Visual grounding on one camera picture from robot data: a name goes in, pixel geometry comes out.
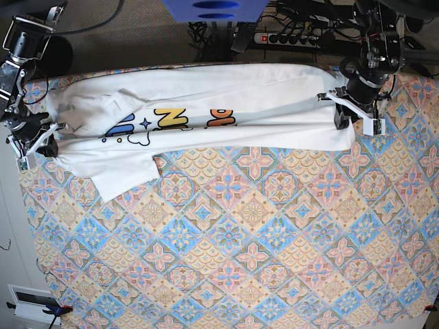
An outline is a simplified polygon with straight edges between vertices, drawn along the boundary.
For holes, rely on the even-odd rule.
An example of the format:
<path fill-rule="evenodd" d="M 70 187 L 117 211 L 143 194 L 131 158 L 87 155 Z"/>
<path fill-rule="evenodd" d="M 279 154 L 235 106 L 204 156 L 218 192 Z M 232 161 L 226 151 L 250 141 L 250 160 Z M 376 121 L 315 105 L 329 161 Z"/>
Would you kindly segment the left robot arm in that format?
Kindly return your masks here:
<path fill-rule="evenodd" d="M 360 59 L 345 58 L 340 64 L 347 85 L 321 94 L 322 99 L 371 106 L 389 76 L 405 64 L 438 64 L 437 51 L 407 49 L 397 31 L 400 14 L 421 21 L 438 17 L 437 1 L 356 1 L 354 21 L 342 16 L 331 1 L 324 3 L 335 18 L 360 31 L 362 41 Z"/>

